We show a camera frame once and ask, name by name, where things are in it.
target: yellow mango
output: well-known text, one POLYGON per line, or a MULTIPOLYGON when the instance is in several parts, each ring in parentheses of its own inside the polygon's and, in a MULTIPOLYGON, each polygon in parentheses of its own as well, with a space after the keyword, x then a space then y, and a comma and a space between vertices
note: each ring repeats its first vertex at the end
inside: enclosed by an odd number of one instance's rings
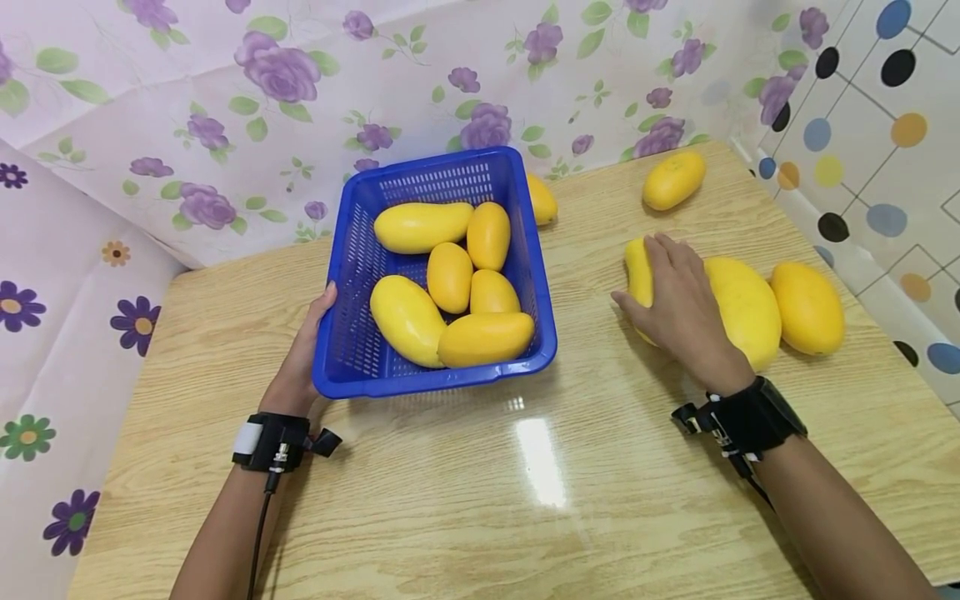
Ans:
POLYGON ((473 274, 470 284, 470 313, 518 313, 520 299, 510 280, 490 269, 473 274))
POLYGON ((840 295, 824 275, 799 262, 774 267, 770 279, 783 320, 783 341, 804 354, 833 354, 846 323, 840 295))
POLYGON ((381 278, 373 286, 370 311, 380 333, 400 356, 421 367, 444 366, 437 347, 446 323, 430 295, 415 281, 399 275, 381 278))
POLYGON ((473 263, 467 251, 451 242, 438 244, 426 263, 426 290, 441 310, 459 315, 470 302, 473 263))
POLYGON ((643 183, 643 201, 654 210, 673 208, 697 191, 706 174, 707 164, 699 153, 688 150, 668 156, 643 183))
POLYGON ((530 188, 530 201, 534 205, 534 218, 537 225, 546 225, 557 218, 557 201, 550 188, 542 179, 527 173, 527 187, 530 188))
POLYGON ((499 271, 510 248, 510 217, 503 206, 482 203, 467 225, 467 252, 477 269, 499 271))
POLYGON ((377 241, 397 254, 424 254, 443 242, 459 242, 473 214, 468 203, 406 203, 391 206, 373 221, 377 241))
POLYGON ((450 368, 514 360, 530 346, 534 320, 526 313, 470 314, 440 336, 440 360, 450 368))

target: wood grain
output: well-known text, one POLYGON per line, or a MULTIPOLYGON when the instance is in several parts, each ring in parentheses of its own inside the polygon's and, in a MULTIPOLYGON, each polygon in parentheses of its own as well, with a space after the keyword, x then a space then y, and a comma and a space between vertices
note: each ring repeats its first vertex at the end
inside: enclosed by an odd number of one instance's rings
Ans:
MULTIPOLYGON (((346 442, 294 475, 264 597, 810 597, 776 518, 712 441, 670 423, 689 382, 610 301, 624 245, 658 229, 765 276, 801 260, 843 290, 844 347, 781 350, 768 374, 927 576, 960 580, 960 425, 733 154, 697 148, 704 187, 665 214, 639 201, 662 156, 551 186, 561 217, 540 240, 560 350, 545 372, 331 406, 346 442)), ((323 240, 174 281, 72 598, 167 597, 328 256, 323 240)))

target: blue dot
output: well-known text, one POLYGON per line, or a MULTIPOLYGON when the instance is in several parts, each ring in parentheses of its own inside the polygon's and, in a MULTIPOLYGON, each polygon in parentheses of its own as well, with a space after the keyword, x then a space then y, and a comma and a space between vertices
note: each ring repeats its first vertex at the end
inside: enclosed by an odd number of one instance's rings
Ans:
POLYGON ((810 152, 820 152, 830 143, 830 123, 827 119, 813 119, 804 129, 804 144, 810 152))
POLYGON ((892 204, 876 204, 867 210, 867 225, 886 237, 897 237, 906 229, 906 213, 892 204))
POLYGON ((876 34, 881 39, 896 37, 910 21, 910 12, 907 0, 894 0, 883 8, 876 19, 876 34))
POLYGON ((760 161, 760 176, 768 180, 777 172, 777 162, 769 156, 760 161))
POLYGON ((960 348, 953 344, 931 344, 926 349, 930 363, 942 372, 956 375, 960 373, 960 348))

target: forearm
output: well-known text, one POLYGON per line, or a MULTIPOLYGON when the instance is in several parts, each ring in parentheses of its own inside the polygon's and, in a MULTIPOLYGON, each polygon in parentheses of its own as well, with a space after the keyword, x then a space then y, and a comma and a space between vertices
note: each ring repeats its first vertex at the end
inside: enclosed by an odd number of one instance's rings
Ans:
POLYGON ((756 476, 827 598, 937 598, 893 534, 810 441, 792 436, 765 452, 756 476))

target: plastic basket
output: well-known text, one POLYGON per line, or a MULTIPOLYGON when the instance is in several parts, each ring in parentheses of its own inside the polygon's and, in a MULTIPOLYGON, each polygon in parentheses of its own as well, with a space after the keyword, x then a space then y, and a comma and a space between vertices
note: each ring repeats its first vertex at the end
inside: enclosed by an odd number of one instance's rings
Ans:
MULTIPOLYGON (((448 390, 542 370, 557 353, 540 239, 523 162, 513 148, 498 147, 433 156, 364 171, 344 186, 327 278, 338 297, 320 323, 313 381, 329 398, 397 396, 448 390), (388 252, 373 234, 373 220, 395 204, 496 202, 510 216, 510 249, 501 273, 523 312, 534 320, 534 338, 517 360, 463 369, 433 370, 400 356, 380 334, 370 312, 374 284, 403 275, 426 288, 426 254, 388 252)), ((449 323, 454 319, 444 315, 449 323)))

